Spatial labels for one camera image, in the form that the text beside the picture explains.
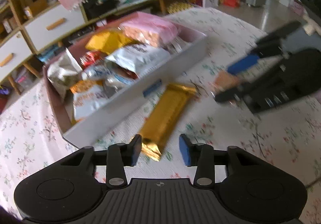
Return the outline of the gold biscuit bar package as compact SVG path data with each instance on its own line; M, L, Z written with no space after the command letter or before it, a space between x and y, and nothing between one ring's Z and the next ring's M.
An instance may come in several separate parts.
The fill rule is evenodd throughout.
M138 134L141 151L160 161L167 141L189 100L197 94L196 87L178 83L168 84L157 105L145 120Z

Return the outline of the pink wafer package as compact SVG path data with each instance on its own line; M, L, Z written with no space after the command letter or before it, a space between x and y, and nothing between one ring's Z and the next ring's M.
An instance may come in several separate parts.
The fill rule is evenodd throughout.
M127 37L154 47L171 43L180 32L180 29L167 19L144 12L136 12L135 17L122 22L119 28Z

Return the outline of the brown cracker pack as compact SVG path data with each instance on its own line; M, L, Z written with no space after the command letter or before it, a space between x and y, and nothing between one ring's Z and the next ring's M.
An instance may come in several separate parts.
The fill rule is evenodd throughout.
M237 85L240 84L240 79L226 71L220 71L214 82L213 82L213 88L214 88L214 92L220 93L222 91L231 89Z

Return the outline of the yellow egg tray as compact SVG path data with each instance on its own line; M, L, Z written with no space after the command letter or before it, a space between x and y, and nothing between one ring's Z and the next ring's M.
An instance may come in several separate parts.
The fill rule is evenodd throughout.
M180 11L184 11L194 6L186 2L173 2L167 6L167 12L169 14L174 14Z

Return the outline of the red snack packet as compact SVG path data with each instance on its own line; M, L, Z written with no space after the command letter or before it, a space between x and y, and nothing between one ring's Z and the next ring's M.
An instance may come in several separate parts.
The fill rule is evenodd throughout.
M87 51L80 57L80 64L83 69L102 60L106 55L101 51Z

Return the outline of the yellow waffle sandwich bag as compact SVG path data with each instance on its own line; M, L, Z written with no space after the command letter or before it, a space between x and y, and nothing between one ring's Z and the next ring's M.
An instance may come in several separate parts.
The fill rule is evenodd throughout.
M112 54L121 47L136 43L137 40L126 36L120 29L106 29L93 35L87 42L85 48L90 51Z

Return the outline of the wooden cabinet with drawers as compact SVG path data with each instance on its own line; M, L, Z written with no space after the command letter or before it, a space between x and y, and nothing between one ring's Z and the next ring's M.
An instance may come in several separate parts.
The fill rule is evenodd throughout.
M29 59L73 32L153 1L85 0L67 10L58 0L1 0L1 80L20 66L34 72Z

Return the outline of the grey chinese snack bag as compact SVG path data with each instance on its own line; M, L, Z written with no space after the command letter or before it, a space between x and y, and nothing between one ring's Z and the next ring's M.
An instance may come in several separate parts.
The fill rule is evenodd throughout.
M105 60L113 62L141 77L149 73L157 65L167 61L170 57L171 54L163 48L134 44L117 49L108 55Z

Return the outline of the pink cardboard box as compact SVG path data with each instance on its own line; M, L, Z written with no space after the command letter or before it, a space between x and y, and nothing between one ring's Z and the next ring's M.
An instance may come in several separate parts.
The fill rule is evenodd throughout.
M100 53L88 67L81 65L93 52L84 38L47 64L43 71L58 129L69 144L90 146L151 94L175 80L207 54L207 36L175 23L158 47L139 41L112 54Z

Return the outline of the white triangular snack bag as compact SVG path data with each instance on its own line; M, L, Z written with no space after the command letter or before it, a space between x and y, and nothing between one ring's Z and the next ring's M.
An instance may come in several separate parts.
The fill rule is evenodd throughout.
M47 70L47 77L62 101L66 97L67 90L78 82L78 75L82 70L82 67L68 49L57 61L50 64Z

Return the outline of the clear blue-label snack packet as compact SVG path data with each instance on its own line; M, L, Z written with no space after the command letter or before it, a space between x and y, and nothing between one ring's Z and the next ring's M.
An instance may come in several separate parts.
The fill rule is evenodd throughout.
M92 65L81 73L82 80L102 80L112 75L111 70L105 64Z

